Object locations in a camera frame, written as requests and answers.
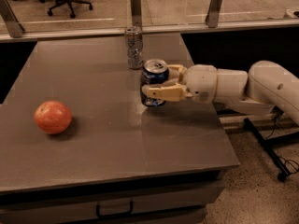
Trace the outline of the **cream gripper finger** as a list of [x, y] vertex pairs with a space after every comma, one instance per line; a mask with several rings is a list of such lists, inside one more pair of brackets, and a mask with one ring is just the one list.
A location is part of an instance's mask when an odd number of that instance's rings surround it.
[[193, 98], [185, 85], [176, 83], [171, 86], [146, 86], [146, 96], [162, 101], [179, 102], [187, 98]]
[[187, 68], [182, 64], [169, 64], [168, 70], [169, 80], [176, 79], [177, 81], [181, 81], [184, 78], [184, 74], [187, 71]]

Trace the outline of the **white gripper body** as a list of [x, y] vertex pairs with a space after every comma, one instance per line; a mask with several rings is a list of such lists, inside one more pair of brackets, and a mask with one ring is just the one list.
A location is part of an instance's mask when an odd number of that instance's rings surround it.
[[217, 88], [217, 69], [212, 65], [197, 64], [187, 69], [184, 75], [187, 98], [201, 104], [210, 104]]

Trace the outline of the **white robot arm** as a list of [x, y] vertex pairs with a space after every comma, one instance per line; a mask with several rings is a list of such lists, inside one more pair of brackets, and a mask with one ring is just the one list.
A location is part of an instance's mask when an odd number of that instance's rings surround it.
[[170, 64], [168, 70], [167, 80], [143, 85], [141, 92], [169, 102], [220, 103], [236, 112], [256, 116], [278, 107], [299, 124], [299, 78], [277, 63], [259, 61], [249, 71], [207, 64], [189, 68]]

